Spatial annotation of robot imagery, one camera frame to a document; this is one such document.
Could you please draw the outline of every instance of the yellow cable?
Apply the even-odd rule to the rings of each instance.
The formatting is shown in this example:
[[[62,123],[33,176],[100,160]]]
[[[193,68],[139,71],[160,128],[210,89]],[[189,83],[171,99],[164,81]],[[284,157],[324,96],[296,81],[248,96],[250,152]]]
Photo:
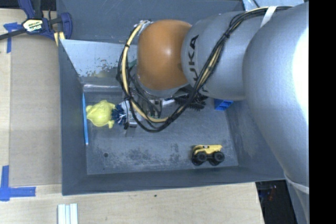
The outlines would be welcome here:
[[[126,90],[126,93],[129,95],[130,93],[128,92],[128,82],[127,82],[127,78],[126,78],[126,59],[127,59],[127,53],[128,53],[128,49],[129,46],[131,45],[135,35],[137,34],[137,32],[140,30],[140,28],[143,26],[145,22],[140,22],[138,24],[138,26],[134,29],[134,31],[132,32],[132,34],[130,35],[129,39],[126,42],[126,46],[125,46],[125,50],[124,53],[122,55],[122,62],[121,62],[121,74],[122,74],[122,81]],[[146,114],[144,114],[141,109],[137,106],[137,104],[135,104],[132,100],[132,106],[135,108],[135,110],[145,119],[155,122],[155,123],[162,123],[165,122],[168,117],[162,118],[162,119],[156,119],[150,116],[147,116]]]

